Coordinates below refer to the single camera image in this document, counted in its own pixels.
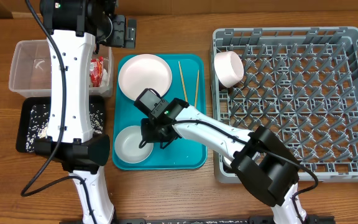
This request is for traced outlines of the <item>large white plate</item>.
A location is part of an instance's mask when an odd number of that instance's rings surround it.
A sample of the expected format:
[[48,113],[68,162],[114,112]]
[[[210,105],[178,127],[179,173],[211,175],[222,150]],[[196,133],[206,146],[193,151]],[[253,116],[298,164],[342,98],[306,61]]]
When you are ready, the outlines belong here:
[[119,88],[129,99],[136,98],[152,88],[164,95],[172,84],[172,71],[163,58],[152,54],[136,55],[126,61],[118,75]]

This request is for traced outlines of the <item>red snack wrapper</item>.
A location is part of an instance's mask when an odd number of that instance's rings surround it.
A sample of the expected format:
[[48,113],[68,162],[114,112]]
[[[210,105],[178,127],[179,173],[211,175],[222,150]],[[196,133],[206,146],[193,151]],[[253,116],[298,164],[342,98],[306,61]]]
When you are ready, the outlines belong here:
[[89,66],[89,77],[91,79],[91,87],[99,87],[103,79],[104,58],[98,57],[91,59]]

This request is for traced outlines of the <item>grey shallow bowl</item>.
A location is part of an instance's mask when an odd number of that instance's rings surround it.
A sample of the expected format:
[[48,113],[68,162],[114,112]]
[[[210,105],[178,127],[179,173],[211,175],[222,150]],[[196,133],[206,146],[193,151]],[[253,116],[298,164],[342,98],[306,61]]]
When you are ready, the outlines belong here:
[[129,163],[140,163],[148,158],[154,148],[153,143],[144,142],[140,126],[124,128],[116,137],[114,151],[120,160]]

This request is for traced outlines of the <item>white bowl with food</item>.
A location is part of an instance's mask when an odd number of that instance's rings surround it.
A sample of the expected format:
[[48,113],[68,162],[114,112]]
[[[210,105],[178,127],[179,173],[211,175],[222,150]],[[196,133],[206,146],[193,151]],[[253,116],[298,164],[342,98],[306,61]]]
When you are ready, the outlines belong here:
[[217,53],[214,56],[214,70],[218,80],[226,88],[239,83],[244,77],[242,60],[234,51]]

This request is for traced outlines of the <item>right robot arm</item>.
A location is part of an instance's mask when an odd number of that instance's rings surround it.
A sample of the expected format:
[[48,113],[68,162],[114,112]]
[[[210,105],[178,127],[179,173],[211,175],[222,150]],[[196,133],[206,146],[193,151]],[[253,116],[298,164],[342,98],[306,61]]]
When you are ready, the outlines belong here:
[[297,195],[300,163],[271,130],[226,125],[179,98],[168,102],[151,88],[134,105],[145,114],[140,147],[158,142],[166,148],[178,138],[198,142],[229,160],[245,189],[272,209],[275,223],[306,222]]

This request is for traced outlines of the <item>white napkin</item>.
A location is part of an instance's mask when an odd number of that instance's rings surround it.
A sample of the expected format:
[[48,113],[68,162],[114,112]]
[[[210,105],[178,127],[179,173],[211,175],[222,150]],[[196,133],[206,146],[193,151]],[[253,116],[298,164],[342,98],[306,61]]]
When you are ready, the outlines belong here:
[[100,71],[98,69],[91,70],[89,73],[89,79],[90,79],[90,83],[89,83],[90,87],[99,88],[99,87],[106,86],[108,84],[108,79],[109,79],[108,72],[106,69],[103,69],[103,71]]

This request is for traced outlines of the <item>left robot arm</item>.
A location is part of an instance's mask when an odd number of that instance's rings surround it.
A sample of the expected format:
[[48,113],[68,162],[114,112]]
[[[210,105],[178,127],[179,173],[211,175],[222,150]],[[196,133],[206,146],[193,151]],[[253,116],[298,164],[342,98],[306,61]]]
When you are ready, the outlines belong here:
[[58,162],[74,182],[83,223],[117,223],[104,174],[110,138],[90,121],[90,65],[100,45],[133,48],[136,21],[115,13],[114,0],[41,1],[33,14],[50,49],[51,103],[47,134],[35,153]]

